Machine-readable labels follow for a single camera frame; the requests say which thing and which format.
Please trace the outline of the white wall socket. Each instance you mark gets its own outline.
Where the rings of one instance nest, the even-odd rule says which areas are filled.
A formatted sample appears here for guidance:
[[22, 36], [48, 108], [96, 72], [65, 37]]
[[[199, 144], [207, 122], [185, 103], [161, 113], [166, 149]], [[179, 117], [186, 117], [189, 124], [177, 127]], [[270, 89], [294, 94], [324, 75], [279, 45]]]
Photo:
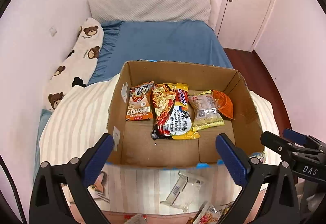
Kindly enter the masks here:
[[55, 26], [52, 26], [50, 29], [50, 34], [51, 34], [51, 37], [54, 37], [56, 34], [57, 34], [57, 29]]

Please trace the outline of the clear white wrapper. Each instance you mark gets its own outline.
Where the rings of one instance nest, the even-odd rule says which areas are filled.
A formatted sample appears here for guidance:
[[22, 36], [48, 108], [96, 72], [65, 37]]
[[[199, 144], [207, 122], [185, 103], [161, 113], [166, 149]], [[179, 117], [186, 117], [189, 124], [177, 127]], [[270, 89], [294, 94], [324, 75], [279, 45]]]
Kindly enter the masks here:
[[201, 187], [206, 182], [206, 179], [186, 171], [179, 171], [178, 175], [179, 178], [174, 187], [171, 189], [167, 198], [161, 201], [160, 204], [187, 212], [195, 196], [199, 194]]

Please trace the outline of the white door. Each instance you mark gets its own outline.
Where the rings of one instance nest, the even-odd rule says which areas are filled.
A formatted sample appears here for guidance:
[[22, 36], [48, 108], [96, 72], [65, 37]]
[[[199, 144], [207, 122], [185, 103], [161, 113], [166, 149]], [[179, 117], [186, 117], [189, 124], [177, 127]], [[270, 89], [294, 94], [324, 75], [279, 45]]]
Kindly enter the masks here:
[[272, 0], [226, 0], [218, 30], [222, 47], [251, 52], [262, 32]]

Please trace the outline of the yellow clear cracker packet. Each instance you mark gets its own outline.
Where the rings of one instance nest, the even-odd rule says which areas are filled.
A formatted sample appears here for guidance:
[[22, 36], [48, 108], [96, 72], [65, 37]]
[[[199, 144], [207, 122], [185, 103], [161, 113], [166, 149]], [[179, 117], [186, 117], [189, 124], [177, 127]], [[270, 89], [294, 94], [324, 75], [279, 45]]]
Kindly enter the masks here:
[[192, 123], [193, 131], [223, 126], [225, 124], [216, 108], [211, 91], [190, 95], [188, 100], [195, 113], [195, 118]]

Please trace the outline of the blue bed sheet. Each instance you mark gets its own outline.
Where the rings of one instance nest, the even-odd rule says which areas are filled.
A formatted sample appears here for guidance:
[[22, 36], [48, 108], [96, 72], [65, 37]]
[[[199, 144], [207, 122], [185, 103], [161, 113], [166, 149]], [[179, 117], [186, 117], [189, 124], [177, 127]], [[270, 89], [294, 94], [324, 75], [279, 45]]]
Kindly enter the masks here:
[[41, 112], [35, 166], [80, 157], [108, 131], [109, 106], [125, 62], [167, 60], [231, 67], [213, 30], [202, 21], [109, 21], [101, 26], [103, 44], [87, 86], [74, 86], [54, 111]]

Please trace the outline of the grey white pillow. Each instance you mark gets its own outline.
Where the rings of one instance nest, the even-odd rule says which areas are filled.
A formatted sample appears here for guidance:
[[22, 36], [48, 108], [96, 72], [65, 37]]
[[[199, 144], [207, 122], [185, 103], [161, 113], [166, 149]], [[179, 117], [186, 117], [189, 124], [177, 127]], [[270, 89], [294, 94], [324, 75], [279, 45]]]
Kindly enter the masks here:
[[218, 19], [215, 0], [88, 0], [98, 22], [203, 21], [214, 29]]

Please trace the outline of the oat cookie packet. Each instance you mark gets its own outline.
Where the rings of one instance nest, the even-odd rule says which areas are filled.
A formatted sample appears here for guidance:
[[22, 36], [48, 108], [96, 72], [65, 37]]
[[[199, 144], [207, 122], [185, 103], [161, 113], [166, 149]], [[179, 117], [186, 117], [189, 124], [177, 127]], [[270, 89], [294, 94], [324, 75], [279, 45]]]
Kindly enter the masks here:
[[211, 202], [205, 202], [198, 214], [193, 219], [193, 224], [218, 223], [221, 218], [228, 212], [232, 202], [220, 206], [214, 206]]

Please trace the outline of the korean noodle packet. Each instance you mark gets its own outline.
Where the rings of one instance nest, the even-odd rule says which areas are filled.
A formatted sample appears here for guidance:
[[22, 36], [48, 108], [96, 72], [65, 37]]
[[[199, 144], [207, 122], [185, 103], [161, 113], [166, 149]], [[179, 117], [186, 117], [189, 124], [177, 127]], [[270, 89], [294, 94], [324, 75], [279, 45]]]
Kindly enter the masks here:
[[154, 84], [151, 103], [155, 113], [153, 140], [195, 140], [200, 137], [192, 130], [189, 113], [188, 85], [182, 83]]

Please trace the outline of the bear print white pillow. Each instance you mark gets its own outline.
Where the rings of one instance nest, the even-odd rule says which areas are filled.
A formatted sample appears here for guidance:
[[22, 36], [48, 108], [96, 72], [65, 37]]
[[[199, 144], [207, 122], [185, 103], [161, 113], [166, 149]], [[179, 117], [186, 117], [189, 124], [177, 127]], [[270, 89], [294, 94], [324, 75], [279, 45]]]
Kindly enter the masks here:
[[44, 109], [54, 111], [74, 86], [87, 86], [97, 66], [103, 37], [101, 24], [94, 18], [87, 18], [80, 26], [74, 47], [45, 87]]

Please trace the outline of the orange panda snack packet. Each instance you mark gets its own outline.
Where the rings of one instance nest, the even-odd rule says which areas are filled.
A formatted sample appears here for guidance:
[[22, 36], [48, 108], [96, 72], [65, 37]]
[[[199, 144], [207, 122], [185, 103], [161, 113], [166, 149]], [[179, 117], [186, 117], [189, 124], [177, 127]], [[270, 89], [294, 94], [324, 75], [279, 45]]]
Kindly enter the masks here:
[[129, 102], [126, 113], [127, 121], [142, 121], [153, 119], [150, 104], [151, 89], [154, 82], [140, 84], [130, 88]]

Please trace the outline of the striped white pink quilt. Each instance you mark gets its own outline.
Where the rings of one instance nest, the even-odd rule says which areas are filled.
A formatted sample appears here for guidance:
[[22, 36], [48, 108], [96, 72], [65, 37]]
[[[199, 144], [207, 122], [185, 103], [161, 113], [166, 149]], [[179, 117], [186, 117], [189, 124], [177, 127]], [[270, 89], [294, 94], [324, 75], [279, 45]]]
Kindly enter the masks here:
[[40, 137], [40, 160], [65, 164], [80, 157], [104, 133], [114, 137], [114, 150], [104, 166], [104, 190], [96, 202], [103, 211], [152, 215], [180, 214], [164, 205], [179, 178], [180, 169], [205, 178], [188, 207], [198, 211], [202, 202], [215, 205], [233, 201], [239, 194], [215, 147], [216, 136], [225, 133], [250, 154], [259, 153], [264, 163], [277, 165], [280, 156], [260, 143], [262, 132], [278, 133], [271, 104], [249, 91], [236, 72], [193, 73], [154, 78], [157, 83], [183, 83], [191, 94], [210, 89], [226, 92], [234, 105], [235, 119], [200, 132], [195, 140], [153, 140], [153, 120], [127, 121], [127, 88], [138, 80], [116, 75], [86, 88], [74, 87], [53, 112]]

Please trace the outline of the cardboard snack box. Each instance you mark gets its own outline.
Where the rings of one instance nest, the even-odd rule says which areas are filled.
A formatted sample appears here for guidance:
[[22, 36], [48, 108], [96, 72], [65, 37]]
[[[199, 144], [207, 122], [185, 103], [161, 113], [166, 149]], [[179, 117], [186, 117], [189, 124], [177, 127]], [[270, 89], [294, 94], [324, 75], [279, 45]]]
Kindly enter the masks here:
[[247, 84], [234, 69], [128, 61], [109, 108], [114, 138], [109, 162], [186, 168], [218, 160], [223, 133], [246, 154], [264, 150], [261, 124]]

